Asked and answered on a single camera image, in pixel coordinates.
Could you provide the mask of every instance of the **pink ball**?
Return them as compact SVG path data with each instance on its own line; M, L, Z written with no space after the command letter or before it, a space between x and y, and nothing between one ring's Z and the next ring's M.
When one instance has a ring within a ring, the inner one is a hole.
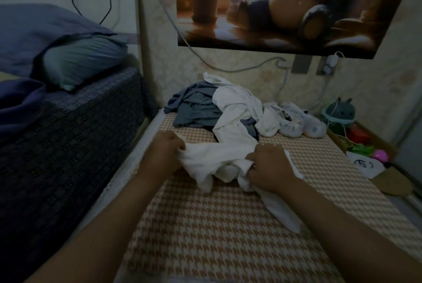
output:
M382 163L388 162L388 154L384 150L375 150L371 158L377 159L379 162Z

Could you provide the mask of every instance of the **hand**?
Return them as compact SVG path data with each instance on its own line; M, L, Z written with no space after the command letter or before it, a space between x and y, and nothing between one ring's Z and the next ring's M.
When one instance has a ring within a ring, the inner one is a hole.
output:
M249 181L262 190L281 195L282 190L298 179L282 147L257 144L255 152L249 153L246 159L255 163L248 172Z
M173 131L160 131L145 151L140 162L138 175L161 184L178 170L181 165L178 149L185 149L185 143Z

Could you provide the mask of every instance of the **mattress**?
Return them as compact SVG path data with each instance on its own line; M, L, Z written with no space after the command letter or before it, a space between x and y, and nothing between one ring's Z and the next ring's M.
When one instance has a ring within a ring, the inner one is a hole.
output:
M0 145L7 282L23 281L60 248L156 112L139 71L118 68L75 93L48 94L40 119Z
M168 114L162 130L188 142L215 142L212 132L174 128ZM282 145L308 184L337 206L422 260L422 235L365 179L325 136L290 139L277 133L260 143ZM287 230L255 194L214 185L209 195L179 171L160 188L129 243L117 280L173 278L215 281L333 281L342 277L306 228Z

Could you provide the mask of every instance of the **stuffed toy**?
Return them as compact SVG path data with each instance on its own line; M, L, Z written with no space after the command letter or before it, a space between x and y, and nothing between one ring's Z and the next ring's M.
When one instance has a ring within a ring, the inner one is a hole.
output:
M238 24L250 31L283 30L301 39L321 38L344 18L352 0L243 0Z

